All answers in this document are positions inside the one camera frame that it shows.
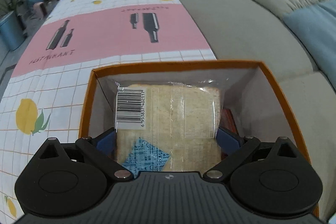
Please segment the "beige sofa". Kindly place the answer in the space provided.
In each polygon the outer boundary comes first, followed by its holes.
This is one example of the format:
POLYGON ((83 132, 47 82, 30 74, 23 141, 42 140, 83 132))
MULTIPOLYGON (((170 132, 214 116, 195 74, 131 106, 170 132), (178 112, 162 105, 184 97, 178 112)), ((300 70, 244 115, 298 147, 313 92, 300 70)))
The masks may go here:
POLYGON ((335 212, 335 86, 297 36, 253 0, 180 0, 219 59, 266 63, 300 127, 323 183, 319 215, 335 212))

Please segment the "light blue cushion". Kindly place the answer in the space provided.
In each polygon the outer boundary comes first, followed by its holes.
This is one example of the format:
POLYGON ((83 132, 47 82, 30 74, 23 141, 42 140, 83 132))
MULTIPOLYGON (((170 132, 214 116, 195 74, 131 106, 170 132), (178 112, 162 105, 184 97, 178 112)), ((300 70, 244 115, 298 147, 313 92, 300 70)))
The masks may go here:
POLYGON ((335 0, 295 10, 284 16, 283 21, 335 86, 335 0))

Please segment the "sliced bread pack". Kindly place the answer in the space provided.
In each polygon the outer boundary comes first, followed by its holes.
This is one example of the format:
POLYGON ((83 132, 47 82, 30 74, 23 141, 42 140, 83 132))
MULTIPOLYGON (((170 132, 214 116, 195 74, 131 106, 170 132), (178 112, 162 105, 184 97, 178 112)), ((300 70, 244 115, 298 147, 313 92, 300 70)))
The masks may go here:
POLYGON ((120 86, 116 152, 120 165, 141 171, 205 173, 221 161, 216 135, 221 90, 182 83, 120 86))

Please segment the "blue round bin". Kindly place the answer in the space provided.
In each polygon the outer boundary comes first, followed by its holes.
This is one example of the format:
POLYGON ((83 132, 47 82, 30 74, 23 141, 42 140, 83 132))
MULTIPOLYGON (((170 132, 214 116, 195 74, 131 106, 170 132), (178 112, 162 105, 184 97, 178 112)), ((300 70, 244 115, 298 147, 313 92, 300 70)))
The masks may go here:
POLYGON ((25 41, 23 30, 14 11, 1 17, 0 32, 10 51, 15 51, 25 41))

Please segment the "pink white lemon tablecloth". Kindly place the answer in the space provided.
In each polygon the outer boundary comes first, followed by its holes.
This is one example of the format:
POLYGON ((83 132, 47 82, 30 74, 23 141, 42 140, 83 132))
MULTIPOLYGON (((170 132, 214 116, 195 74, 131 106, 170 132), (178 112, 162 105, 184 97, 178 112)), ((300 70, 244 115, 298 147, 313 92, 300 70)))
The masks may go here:
POLYGON ((1 98, 1 223, 22 216, 14 185, 41 144, 78 138, 92 70, 214 58, 180 0, 61 0, 1 98))

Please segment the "red orange snack packet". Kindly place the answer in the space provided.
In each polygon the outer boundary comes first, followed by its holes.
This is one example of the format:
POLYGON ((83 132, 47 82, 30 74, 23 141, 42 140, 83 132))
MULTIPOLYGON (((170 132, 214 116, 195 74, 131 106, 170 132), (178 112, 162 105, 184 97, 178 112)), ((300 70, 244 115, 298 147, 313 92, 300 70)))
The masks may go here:
POLYGON ((221 159, 227 158, 241 146, 240 136, 230 109, 222 109, 216 137, 221 148, 221 159))

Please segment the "orange white cardboard box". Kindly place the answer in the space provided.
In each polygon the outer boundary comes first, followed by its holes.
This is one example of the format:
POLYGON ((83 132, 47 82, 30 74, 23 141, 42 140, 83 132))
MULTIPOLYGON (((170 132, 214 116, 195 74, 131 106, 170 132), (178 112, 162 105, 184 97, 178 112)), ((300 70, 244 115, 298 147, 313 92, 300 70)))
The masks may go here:
POLYGON ((260 61, 191 61, 94 69, 79 135, 110 128, 124 163, 143 139, 169 155, 164 171, 220 172, 234 199, 271 218, 318 215, 322 182, 289 103, 260 61))

